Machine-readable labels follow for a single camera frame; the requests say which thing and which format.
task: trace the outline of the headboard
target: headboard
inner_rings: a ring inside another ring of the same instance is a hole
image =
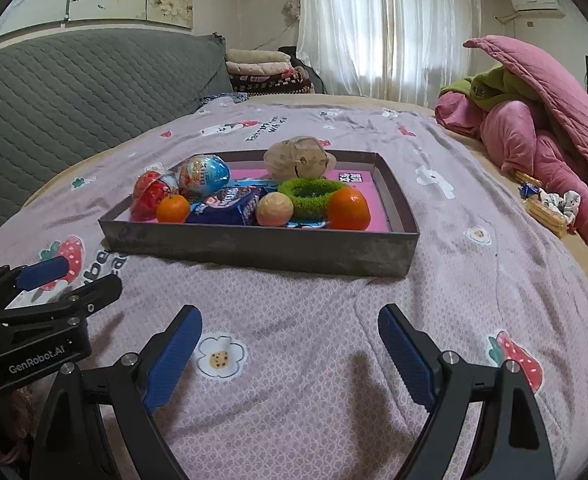
[[[102,28],[0,50],[0,227],[49,179],[231,91],[221,36]]]

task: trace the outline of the blue gripper pad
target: blue gripper pad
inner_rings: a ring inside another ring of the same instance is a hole
[[[378,334],[412,400],[431,412],[436,404],[432,371],[388,307],[378,313]]]
[[[34,290],[63,278],[68,272],[69,262],[65,256],[57,256],[23,269],[14,281],[14,285],[18,290]]]
[[[143,397],[148,413],[169,402],[202,331],[200,311],[193,307],[148,372],[148,387]]]

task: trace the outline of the stack of folded blankets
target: stack of folded blankets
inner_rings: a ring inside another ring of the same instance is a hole
[[[308,72],[294,68],[290,56],[271,50],[236,50],[227,54],[229,79],[234,92],[250,97],[268,94],[311,94]]]

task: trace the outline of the large orange fruit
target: large orange fruit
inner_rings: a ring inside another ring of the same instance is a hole
[[[156,209],[156,219],[161,223],[182,224],[190,214],[190,203],[181,195],[166,196]]]
[[[327,203],[327,227],[365,231],[372,221],[370,208],[363,193],[353,187],[343,187]]]

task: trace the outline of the beige ball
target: beige ball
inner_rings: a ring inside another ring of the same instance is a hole
[[[265,195],[256,207],[256,221],[265,227],[279,227],[290,221],[294,205],[290,197],[274,192]]]

